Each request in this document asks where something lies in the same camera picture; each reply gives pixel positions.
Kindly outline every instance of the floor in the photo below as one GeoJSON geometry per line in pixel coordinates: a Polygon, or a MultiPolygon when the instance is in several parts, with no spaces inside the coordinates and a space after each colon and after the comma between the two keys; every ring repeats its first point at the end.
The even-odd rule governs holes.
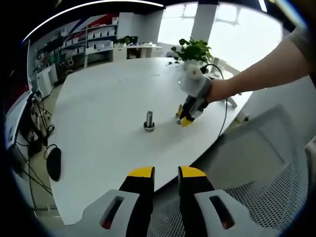
{"type": "MultiPolygon", "coordinates": [[[[62,86],[63,85],[59,85],[55,87],[51,95],[44,99],[44,108],[51,114],[54,112],[55,104],[62,86]]],[[[239,124],[239,122],[234,121],[225,132],[239,126],[239,124]]],[[[44,151],[45,149],[43,147],[41,152],[30,158],[30,165],[44,184],[50,187],[49,176],[46,171],[46,161],[43,158],[44,151]]],[[[43,225],[49,230],[63,227],[64,224],[59,216],[53,196],[34,181],[31,181],[31,191],[34,197],[36,214],[43,225]]]]}

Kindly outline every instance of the white table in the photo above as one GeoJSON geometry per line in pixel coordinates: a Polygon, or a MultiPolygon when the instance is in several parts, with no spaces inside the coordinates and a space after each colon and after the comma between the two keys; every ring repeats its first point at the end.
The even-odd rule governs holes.
{"type": "MultiPolygon", "coordinates": [[[[177,176],[177,167],[192,164],[217,139],[225,103],[210,104],[191,125],[176,123],[175,113],[187,95],[180,90],[177,65],[170,58],[106,63],[69,75],[59,94],[49,143],[62,151],[59,182],[51,182],[65,224],[109,189],[118,189],[135,168],[156,167],[155,190],[177,176]],[[145,132],[146,112],[153,111],[155,130],[145,132]]],[[[234,96],[224,130],[251,92],[234,96]]]]}
{"type": "MultiPolygon", "coordinates": [[[[152,54],[152,50],[162,50],[162,47],[160,46],[155,46],[155,45],[131,45],[131,46],[126,46],[126,47],[121,47],[123,49],[130,49],[130,48],[140,48],[141,49],[141,58],[149,58],[151,57],[152,54]]],[[[94,54],[94,53],[101,53],[101,52],[106,52],[106,51],[113,51],[113,49],[115,48],[104,48],[104,49],[95,49],[92,51],[85,51],[84,54],[84,68],[87,68],[88,66],[88,57],[90,54],[94,54]]]]}

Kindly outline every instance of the potted plant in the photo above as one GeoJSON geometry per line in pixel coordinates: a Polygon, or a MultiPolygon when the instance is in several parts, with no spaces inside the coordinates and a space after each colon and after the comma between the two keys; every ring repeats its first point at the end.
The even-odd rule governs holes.
{"type": "Polygon", "coordinates": [[[177,53],[177,57],[173,57],[176,63],[184,62],[184,69],[186,69],[188,64],[203,64],[209,63],[212,60],[212,55],[210,53],[210,47],[207,46],[207,42],[203,40],[193,40],[186,41],[185,39],[180,39],[179,43],[181,45],[180,51],[177,51],[176,47],[172,47],[171,50],[177,53]]]}
{"type": "Polygon", "coordinates": [[[114,47],[123,47],[130,43],[129,36],[114,40],[114,47]]]}

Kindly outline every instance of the green leaves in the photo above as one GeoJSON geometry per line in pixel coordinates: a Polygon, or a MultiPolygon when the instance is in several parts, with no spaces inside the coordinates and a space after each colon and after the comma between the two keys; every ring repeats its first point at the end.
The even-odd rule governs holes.
{"type": "Polygon", "coordinates": [[[178,54],[178,57],[173,57],[177,62],[179,60],[197,60],[208,63],[213,58],[210,50],[211,48],[207,46],[207,42],[203,40],[193,40],[186,41],[185,39],[180,39],[179,43],[181,45],[180,51],[177,51],[176,47],[172,47],[171,50],[178,54]]]}

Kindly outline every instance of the sleeve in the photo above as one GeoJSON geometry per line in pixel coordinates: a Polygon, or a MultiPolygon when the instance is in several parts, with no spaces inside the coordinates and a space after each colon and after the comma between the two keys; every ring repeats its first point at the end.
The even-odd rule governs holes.
{"type": "Polygon", "coordinates": [[[288,38],[298,47],[305,58],[316,67],[316,47],[312,41],[312,37],[303,27],[296,27],[288,38]]]}

